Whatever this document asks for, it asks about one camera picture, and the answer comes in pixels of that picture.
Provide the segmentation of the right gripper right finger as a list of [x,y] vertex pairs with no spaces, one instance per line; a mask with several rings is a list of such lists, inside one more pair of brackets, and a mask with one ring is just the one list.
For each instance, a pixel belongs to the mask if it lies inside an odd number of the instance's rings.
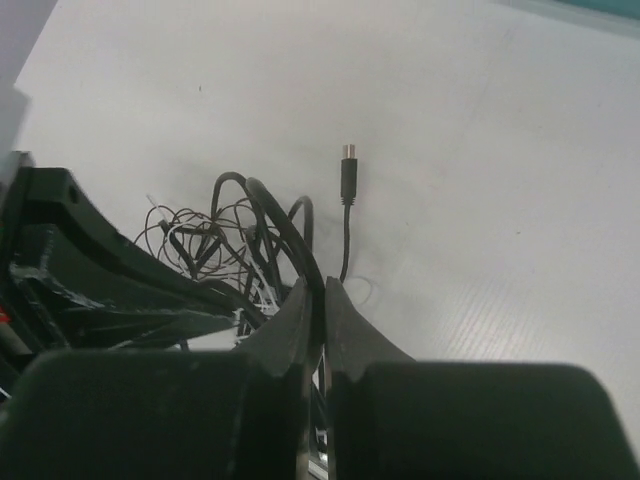
[[565,364],[417,361],[325,290],[333,479],[629,479],[613,403]]

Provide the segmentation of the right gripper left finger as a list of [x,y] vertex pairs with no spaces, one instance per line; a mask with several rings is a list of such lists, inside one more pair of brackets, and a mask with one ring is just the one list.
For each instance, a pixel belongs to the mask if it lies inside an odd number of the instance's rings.
[[303,479],[313,300],[238,348],[48,353],[1,414],[5,479]]

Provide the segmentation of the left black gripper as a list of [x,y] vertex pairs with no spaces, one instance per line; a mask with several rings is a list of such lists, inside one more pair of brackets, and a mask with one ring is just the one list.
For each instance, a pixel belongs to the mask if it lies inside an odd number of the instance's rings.
[[2,159],[2,394],[47,350],[163,348],[232,324],[230,301],[121,235],[70,170]]

